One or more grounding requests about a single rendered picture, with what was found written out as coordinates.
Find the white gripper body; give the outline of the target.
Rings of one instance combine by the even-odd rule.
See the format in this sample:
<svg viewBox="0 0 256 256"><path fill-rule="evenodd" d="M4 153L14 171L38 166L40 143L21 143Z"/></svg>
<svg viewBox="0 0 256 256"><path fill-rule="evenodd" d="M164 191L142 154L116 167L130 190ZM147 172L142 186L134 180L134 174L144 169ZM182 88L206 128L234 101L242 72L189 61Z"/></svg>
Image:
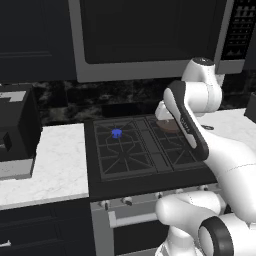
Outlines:
<svg viewBox="0 0 256 256"><path fill-rule="evenodd" d="M172 120L173 116L171 113L168 111L168 109L165 106L164 101L160 101L156 110L155 110L155 117L159 121L164 121L164 120Z"/></svg>

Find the black stove with grates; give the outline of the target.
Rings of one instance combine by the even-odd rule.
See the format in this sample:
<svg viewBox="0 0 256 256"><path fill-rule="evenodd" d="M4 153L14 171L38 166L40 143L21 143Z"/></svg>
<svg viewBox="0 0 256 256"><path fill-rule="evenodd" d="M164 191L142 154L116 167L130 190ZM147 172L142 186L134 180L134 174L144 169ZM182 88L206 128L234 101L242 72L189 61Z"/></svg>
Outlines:
<svg viewBox="0 0 256 256"><path fill-rule="evenodd" d="M114 139L113 129L122 137ZM180 132L165 133L152 115L87 121L84 124L90 206L131 197L132 203L206 185L219 192L209 168L195 159Z"/></svg>

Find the silver microwave oven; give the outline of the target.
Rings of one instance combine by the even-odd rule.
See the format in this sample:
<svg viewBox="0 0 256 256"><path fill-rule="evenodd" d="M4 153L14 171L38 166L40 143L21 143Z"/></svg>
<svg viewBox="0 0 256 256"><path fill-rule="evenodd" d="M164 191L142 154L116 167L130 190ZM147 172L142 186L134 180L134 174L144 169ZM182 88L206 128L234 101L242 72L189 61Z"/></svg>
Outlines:
<svg viewBox="0 0 256 256"><path fill-rule="evenodd" d="M180 77L193 58L242 71L256 0L68 0L77 80Z"/></svg>

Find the dark block on worktop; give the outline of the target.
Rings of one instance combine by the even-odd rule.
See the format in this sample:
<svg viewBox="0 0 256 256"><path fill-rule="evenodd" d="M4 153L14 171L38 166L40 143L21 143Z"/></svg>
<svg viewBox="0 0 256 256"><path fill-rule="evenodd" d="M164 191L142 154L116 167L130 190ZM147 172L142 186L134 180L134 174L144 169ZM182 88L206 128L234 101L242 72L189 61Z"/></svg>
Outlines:
<svg viewBox="0 0 256 256"><path fill-rule="evenodd" d="M256 92L252 92L244 115L256 124Z"/></svg>

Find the silver oven door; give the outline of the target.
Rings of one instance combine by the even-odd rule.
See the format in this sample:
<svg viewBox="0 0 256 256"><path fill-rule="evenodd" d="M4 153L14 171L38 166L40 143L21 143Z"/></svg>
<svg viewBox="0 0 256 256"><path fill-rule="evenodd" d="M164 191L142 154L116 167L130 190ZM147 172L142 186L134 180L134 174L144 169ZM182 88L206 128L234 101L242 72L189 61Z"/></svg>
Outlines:
<svg viewBox="0 0 256 256"><path fill-rule="evenodd" d="M108 213L117 218L155 213L156 201L133 202L132 206L111 200L105 210L101 203L91 204L96 256L154 256L156 249L166 239L169 227L158 219L151 222L111 228Z"/></svg>

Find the black countertop appliance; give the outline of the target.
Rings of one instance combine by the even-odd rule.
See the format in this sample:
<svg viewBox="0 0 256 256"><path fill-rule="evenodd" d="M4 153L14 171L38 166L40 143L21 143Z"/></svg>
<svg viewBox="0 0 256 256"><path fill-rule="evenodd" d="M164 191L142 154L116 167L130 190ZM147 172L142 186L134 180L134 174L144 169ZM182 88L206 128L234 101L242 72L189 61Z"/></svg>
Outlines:
<svg viewBox="0 0 256 256"><path fill-rule="evenodd" d="M41 132L33 86L0 86L0 180L32 177Z"/></svg>

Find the dark base cupboard drawer front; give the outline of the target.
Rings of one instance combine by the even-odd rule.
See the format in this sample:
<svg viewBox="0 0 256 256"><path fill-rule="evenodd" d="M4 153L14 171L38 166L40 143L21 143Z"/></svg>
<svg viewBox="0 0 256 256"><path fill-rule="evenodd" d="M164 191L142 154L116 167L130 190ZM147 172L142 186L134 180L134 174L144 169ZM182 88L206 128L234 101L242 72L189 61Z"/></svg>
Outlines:
<svg viewBox="0 0 256 256"><path fill-rule="evenodd" d="M0 256L96 256L88 199L0 210Z"/></svg>

